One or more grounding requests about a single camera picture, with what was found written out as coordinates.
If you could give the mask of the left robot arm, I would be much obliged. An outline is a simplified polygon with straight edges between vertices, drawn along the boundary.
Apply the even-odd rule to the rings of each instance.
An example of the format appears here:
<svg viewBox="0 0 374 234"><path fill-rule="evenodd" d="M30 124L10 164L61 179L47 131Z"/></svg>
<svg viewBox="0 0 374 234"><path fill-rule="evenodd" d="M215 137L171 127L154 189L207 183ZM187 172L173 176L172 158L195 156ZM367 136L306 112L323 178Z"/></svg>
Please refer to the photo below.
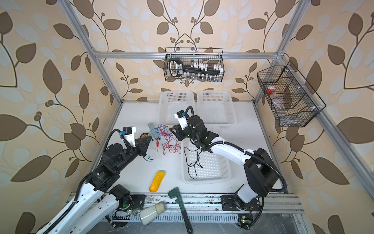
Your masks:
<svg viewBox="0 0 374 234"><path fill-rule="evenodd" d="M132 212L137 204L128 189L116 181L121 171L138 156L145 157L150 135L135 138L135 127L114 129L123 144L105 144L99 165L79 183L75 196L39 234L86 234L102 219L110 221L115 210Z"/></svg>

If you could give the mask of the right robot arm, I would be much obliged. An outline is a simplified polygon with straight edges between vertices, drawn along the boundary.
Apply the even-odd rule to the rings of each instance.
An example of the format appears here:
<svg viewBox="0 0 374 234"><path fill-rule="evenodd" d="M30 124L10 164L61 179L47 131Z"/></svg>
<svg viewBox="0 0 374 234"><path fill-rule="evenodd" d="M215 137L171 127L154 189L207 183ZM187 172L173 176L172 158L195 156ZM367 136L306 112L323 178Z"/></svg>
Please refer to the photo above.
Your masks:
<svg viewBox="0 0 374 234"><path fill-rule="evenodd" d="M287 183L266 150L244 149L224 140L217 133L209 131L201 118L194 114L192 106L174 114L178 124L170 131L179 141L188 138L201 152L222 156L242 166L246 176L243 184L234 194L237 209L246 210L250 202L258 197L264 198L270 192L285 193Z"/></svg>

